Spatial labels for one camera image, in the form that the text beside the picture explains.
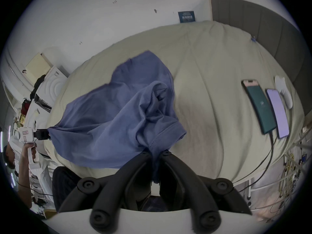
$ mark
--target green smartphone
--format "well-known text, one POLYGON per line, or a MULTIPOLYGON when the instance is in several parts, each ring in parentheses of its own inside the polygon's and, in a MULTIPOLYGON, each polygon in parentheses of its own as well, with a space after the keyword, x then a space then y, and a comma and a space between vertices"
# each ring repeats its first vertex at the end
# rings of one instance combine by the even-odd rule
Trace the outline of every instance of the green smartphone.
POLYGON ((261 132, 265 135, 276 128, 272 108, 256 80, 242 80, 241 83, 252 102, 260 123, 261 132))

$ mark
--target black clamp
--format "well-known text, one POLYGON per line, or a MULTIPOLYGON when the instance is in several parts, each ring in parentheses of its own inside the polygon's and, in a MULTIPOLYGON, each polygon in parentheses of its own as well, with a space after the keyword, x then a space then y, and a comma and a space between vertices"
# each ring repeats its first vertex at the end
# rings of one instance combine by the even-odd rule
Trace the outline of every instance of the black clamp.
MULTIPOLYGON (((81 179, 59 212, 92 208, 90 224, 100 233, 117 228, 119 208, 141 210, 151 194, 152 156, 143 151, 114 175, 81 179)), ((169 151, 159 156, 160 195, 169 211, 192 209, 193 230, 212 233, 221 224, 219 210, 252 214, 228 179, 196 175, 169 151)))
POLYGON ((37 129, 36 132, 34 132, 34 137, 38 140, 51 139, 47 129, 37 129))

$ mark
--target upholstered headboard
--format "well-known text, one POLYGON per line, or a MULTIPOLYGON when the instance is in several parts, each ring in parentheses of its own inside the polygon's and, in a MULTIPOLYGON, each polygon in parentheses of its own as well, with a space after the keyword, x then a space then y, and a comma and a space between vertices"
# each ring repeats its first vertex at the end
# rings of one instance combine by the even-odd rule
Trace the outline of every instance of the upholstered headboard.
POLYGON ((301 100, 312 110, 312 57, 302 34, 275 12, 244 0, 211 0, 213 21, 240 28, 266 48, 284 69, 301 100))

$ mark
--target red object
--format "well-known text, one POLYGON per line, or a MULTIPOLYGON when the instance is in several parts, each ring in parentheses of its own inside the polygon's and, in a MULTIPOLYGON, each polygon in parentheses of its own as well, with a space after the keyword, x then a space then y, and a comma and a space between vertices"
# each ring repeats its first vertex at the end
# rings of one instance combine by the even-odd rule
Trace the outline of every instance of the red object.
POLYGON ((24 100, 23 104, 21 105, 21 114, 22 115, 26 115, 27 114, 29 106, 30 106, 30 101, 24 100))

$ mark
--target smartphone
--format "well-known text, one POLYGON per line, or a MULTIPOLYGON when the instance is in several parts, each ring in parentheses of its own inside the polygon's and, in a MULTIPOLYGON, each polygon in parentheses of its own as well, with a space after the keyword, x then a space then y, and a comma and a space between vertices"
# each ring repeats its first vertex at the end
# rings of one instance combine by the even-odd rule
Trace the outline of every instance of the smartphone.
POLYGON ((278 138, 286 137, 289 135, 289 126, 284 105, 280 98, 279 92, 276 89, 267 89, 266 92, 273 107, 277 123, 278 138))
POLYGON ((276 128, 276 122, 272 108, 256 80, 242 80, 241 83, 252 102, 259 120, 261 132, 265 135, 276 128))

